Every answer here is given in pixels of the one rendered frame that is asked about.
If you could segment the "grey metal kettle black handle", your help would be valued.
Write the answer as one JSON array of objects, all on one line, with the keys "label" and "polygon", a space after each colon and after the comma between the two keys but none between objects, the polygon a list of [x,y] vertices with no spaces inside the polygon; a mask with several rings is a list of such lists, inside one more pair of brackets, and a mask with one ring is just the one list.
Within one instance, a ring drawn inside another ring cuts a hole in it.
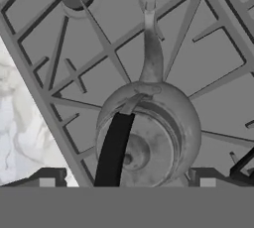
[{"label": "grey metal kettle black handle", "polygon": [[144,64],[139,79],[115,90],[98,115],[96,186],[162,186],[187,172],[199,152],[196,110],[181,90],[164,81],[156,2],[141,7]]}]

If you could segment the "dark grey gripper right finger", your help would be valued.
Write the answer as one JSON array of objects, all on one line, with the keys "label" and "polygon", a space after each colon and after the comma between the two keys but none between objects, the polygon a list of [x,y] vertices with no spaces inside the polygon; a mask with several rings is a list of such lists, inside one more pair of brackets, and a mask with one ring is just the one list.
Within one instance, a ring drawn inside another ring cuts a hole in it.
[{"label": "dark grey gripper right finger", "polygon": [[189,186],[194,187],[225,187],[227,185],[254,187],[254,182],[225,176],[215,168],[191,168],[189,177]]}]

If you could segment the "grey hob with grates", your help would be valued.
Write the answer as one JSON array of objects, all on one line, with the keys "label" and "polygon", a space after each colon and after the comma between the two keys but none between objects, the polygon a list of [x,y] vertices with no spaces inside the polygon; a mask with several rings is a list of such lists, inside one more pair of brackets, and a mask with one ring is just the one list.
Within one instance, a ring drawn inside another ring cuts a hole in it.
[{"label": "grey hob with grates", "polygon": [[[141,75],[146,1],[0,0],[0,184],[66,168],[94,185],[98,115]],[[201,127],[196,159],[168,185],[254,148],[254,0],[154,1],[164,81]]]}]

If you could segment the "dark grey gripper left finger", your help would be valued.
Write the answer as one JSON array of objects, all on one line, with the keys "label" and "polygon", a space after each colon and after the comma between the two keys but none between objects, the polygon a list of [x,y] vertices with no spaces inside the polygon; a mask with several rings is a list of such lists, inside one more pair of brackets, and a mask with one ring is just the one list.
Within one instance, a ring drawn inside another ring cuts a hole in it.
[{"label": "dark grey gripper left finger", "polygon": [[20,187],[67,187],[66,168],[41,168],[29,177],[7,183]]}]

